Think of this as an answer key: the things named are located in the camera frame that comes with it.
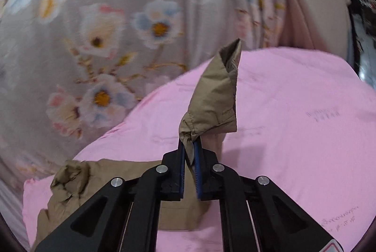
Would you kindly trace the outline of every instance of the pink bedsheet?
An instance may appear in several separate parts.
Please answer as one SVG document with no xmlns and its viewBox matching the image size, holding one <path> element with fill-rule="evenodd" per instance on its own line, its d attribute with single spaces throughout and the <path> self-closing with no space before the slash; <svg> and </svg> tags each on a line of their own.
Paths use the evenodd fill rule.
<svg viewBox="0 0 376 252">
<path fill-rule="evenodd" d="M 206 64 L 151 93 L 76 159 L 152 161 L 174 150 Z M 376 92 L 336 56 L 271 48 L 243 52 L 236 105 L 238 131 L 226 136 L 223 163 L 242 176 L 269 176 L 351 251 L 376 215 Z M 24 185 L 30 244 L 51 180 Z M 217 204 L 197 231 L 158 233 L 159 252 L 221 250 Z"/>
</svg>

